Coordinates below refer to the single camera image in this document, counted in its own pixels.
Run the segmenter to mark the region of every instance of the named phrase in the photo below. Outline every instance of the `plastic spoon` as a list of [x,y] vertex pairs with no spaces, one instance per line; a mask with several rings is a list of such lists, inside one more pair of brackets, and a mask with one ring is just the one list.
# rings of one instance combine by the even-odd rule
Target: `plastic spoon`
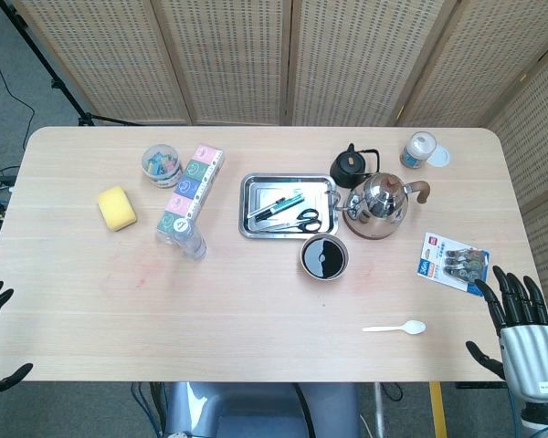
[[362,331],[395,331],[395,330],[403,330],[408,335],[419,335],[424,330],[427,329],[427,325],[422,321],[406,321],[406,323],[402,326],[398,327],[365,327],[362,328]]

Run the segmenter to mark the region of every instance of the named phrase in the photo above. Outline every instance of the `kettle handle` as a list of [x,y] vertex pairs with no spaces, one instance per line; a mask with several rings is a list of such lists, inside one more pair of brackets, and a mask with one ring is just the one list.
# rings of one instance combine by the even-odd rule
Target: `kettle handle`
[[418,203],[426,203],[430,195],[430,185],[426,181],[414,181],[404,186],[406,194],[420,192],[416,200]]

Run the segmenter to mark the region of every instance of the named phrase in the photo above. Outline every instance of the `metal tray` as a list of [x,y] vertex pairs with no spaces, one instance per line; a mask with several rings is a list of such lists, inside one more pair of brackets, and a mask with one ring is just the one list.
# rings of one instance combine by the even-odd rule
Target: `metal tray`
[[[248,214],[282,197],[289,197],[298,191],[304,194],[304,201],[280,212],[271,219],[260,221],[248,219]],[[338,227],[338,214],[333,208],[337,202],[335,181],[320,173],[250,173],[241,182],[239,194],[239,232],[250,239],[308,239],[320,233],[334,235]],[[319,211],[321,229],[316,233],[302,232],[297,228],[278,232],[260,233],[259,228],[290,222],[306,208]]]

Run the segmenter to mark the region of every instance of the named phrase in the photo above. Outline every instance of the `sponge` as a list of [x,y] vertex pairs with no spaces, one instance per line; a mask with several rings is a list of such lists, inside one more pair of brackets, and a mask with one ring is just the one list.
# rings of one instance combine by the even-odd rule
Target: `sponge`
[[136,213],[130,205],[126,192],[119,185],[100,193],[98,204],[106,225],[112,231],[118,231],[136,222]]

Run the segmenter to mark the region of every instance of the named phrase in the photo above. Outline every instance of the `table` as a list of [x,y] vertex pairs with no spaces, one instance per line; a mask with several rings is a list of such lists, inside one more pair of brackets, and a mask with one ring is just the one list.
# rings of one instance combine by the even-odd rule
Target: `table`
[[[30,361],[32,381],[490,381],[465,341],[499,357],[482,298],[416,275],[426,231],[490,250],[492,262],[537,279],[497,137],[430,129],[448,167],[404,168],[415,129],[298,127],[44,128],[31,137],[0,236],[0,279],[15,289],[0,315],[0,378]],[[171,190],[140,159],[155,143],[187,163],[199,142],[226,162],[198,225],[205,260],[158,242]],[[381,241],[337,235],[350,253],[340,279],[302,272],[302,241],[250,240],[237,230],[250,172],[328,172],[350,142],[377,148],[382,170],[425,179],[425,205]],[[104,225],[99,192],[120,184],[138,222]],[[488,282],[495,285],[493,275]],[[416,337],[363,333],[407,319]]]

